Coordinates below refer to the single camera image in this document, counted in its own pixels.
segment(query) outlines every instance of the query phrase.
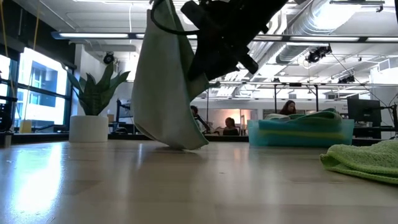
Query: woman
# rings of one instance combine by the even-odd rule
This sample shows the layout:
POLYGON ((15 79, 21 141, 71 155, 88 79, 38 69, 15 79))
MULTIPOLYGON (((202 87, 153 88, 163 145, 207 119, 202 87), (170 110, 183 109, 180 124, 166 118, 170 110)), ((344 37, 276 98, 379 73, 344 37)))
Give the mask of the woman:
POLYGON ((291 115, 296 114, 296 104, 293 100, 289 100, 285 103, 284 107, 281 109, 279 114, 282 115, 291 115))
POLYGON ((224 136, 239 136, 239 131, 236 129, 235 120, 233 118, 226 118, 225 126, 223 131, 224 136))

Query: white plant pot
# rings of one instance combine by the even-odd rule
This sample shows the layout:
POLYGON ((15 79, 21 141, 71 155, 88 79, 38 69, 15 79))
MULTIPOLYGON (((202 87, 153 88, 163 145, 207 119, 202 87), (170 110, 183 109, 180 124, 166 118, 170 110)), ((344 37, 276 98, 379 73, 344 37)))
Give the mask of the white plant pot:
POLYGON ((108 141, 108 118, 102 116, 71 116, 70 142, 108 141))

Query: yellow rope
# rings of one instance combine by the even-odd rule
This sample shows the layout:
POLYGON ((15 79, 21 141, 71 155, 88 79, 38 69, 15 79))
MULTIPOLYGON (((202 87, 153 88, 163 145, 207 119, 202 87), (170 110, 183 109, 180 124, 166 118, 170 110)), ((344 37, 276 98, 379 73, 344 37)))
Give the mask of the yellow rope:
POLYGON ((3 1, 0 3, 0 11, 1 11, 1 23, 2 23, 2 37, 4 39, 4 46, 6 46, 6 57, 8 57, 8 49, 7 49, 7 38, 6 38, 6 25, 4 22, 4 13, 2 9, 3 1))
MULTIPOLYGON (((36 28, 35 28, 35 37, 34 37, 34 41, 33 41, 33 50, 35 50, 35 48, 36 48, 36 40, 37 40, 37 31, 38 31, 38 29, 39 29, 39 17, 40 17, 40 0, 37 0, 37 13, 36 13, 36 28)), ((26 120, 26 110, 27 110, 27 104, 29 103, 29 101, 30 101, 30 85, 31 85, 31 82, 32 81, 32 72, 30 73, 30 75, 29 75, 29 82, 28 82, 28 85, 27 85, 27 101, 26 101, 26 104, 25 104, 25 114, 24 114, 24 120, 26 120)))
POLYGON ((36 29, 35 29, 35 39, 33 41, 33 50, 35 50, 36 48, 37 31, 39 29, 39 16, 40 16, 40 0, 37 0, 36 29))

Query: table surface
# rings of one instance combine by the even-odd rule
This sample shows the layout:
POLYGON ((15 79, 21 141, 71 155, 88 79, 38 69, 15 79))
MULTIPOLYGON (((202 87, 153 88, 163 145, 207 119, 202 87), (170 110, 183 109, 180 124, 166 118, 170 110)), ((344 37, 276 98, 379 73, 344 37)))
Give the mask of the table surface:
POLYGON ((398 188, 325 171, 325 149, 153 141, 0 150, 0 223, 393 223, 398 188))

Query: folded towel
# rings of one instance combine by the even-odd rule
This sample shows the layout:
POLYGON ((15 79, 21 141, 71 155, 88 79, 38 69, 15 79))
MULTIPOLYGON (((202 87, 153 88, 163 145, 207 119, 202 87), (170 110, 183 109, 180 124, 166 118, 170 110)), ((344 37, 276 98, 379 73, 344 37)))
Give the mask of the folded towel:
POLYGON ((372 146, 335 145, 320 160, 326 170, 365 179, 398 184, 398 141, 372 146))
POLYGON ((292 114, 288 116, 270 114, 265 120, 259 120, 259 129, 266 131, 307 131, 307 132, 339 132, 342 118, 333 108, 314 114, 292 114))

